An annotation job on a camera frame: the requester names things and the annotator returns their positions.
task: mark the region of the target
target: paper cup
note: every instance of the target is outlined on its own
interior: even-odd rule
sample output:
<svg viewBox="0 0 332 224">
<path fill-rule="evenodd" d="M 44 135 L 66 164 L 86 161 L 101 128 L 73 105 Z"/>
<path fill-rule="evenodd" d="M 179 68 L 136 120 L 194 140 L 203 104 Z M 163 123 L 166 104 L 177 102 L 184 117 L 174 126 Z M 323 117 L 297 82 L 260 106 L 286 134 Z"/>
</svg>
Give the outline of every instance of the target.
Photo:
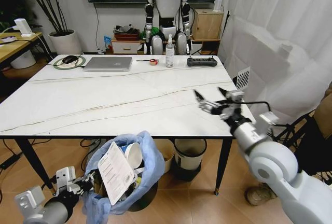
<svg viewBox="0 0 332 224">
<path fill-rule="evenodd" d="M 155 143 L 165 160 L 165 174 L 171 169 L 172 159 L 174 157 L 174 145 L 169 139 L 155 139 Z"/>
<path fill-rule="evenodd" d="M 128 145 L 126 150 L 124 151 L 124 156 L 126 157 L 130 166 L 133 169 L 138 168 L 143 161 L 143 155 L 140 145 L 138 143 L 132 143 Z"/>
</svg>

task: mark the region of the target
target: laptop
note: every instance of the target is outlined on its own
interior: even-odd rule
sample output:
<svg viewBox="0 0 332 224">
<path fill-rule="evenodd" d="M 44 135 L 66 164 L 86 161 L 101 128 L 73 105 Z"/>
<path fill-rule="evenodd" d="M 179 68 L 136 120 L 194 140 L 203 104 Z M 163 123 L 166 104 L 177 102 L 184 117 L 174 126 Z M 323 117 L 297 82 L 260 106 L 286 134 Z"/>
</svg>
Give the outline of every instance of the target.
<svg viewBox="0 0 332 224">
<path fill-rule="evenodd" d="M 93 57 L 84 71 L 129 71 L 132 57 Z"/>
</svg>

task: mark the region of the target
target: white humanoid robot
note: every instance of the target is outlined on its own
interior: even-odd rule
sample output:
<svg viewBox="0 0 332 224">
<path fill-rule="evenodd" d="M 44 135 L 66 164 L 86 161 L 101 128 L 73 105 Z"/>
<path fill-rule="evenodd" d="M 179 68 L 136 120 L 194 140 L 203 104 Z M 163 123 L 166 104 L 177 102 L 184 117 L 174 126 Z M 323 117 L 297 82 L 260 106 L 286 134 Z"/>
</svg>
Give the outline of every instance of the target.
<svg viewBox="0 0 332 224">
<path fill-rule="evenodd" d="M 166 41 L 170 34 L 176 42 L 176 54 L 190 54 L 190 6 L 187 1 L 188 0 L 156 0 L 156 2 L 154 2 L 154 0 L 147 0 L 148 3 L 145 5 L 145 44 L 147 54 L 163 54 L 163 41 Z M 155 3 L 159 12 L 159 34 L 152 37 L 151 31 Z M 177 30 L 173 24 L 174 18 L 178 12 L 179 14 L 181 12 L 182 15 L 184 32 Z"/>
</svg>

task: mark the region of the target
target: shoe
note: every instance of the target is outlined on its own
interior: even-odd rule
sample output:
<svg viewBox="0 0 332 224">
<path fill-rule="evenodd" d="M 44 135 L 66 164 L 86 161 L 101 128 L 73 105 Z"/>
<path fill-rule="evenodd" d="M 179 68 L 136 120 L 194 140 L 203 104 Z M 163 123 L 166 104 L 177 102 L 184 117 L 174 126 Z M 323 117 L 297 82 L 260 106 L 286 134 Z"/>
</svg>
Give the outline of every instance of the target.
<svg viewBox="0 0 332 224">
<path fill-rule="evenodd" d="M 244 193 L 246 201 L 252 206 L 259 206 L 276 198 L 276 194 L 267 184 L 247 188 Z"/>
</svg>

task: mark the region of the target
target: plastic bag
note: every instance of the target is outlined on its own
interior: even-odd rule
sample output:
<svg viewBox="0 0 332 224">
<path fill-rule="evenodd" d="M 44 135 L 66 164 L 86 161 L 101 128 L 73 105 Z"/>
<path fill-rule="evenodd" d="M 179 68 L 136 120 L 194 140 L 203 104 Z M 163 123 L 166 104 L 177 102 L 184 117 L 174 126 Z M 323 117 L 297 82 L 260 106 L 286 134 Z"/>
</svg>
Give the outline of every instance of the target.
<svg viewBox="0 0 332 224">
<path fill-rule="evenodd" d="M 139 143 L 143 154 L 145 170 L 142 175 L 142 182 L 130 196 L 124 201 L 111 206 L 108 198 L 103 198 L 94 192 L 87 192 L 83 195 L 84 207 L 83 213 L 87 215 L 87 224 L 104 224 L 108 221 L 108 216 L 121 215 L 126 212 L 130 206 L 139 200 L 149 189 L 159 180 L 164 173 L 165 161 L 162 154 L 156 148 L 155 142 L 146 131 L 140 134 L 124 134 L 104 144 L 91 157 L 87 164 L 86 174 L 91 170 L 98 169 L 98 162 L 107 152 L 112 142 L 118 146 Z"/>
</svg>

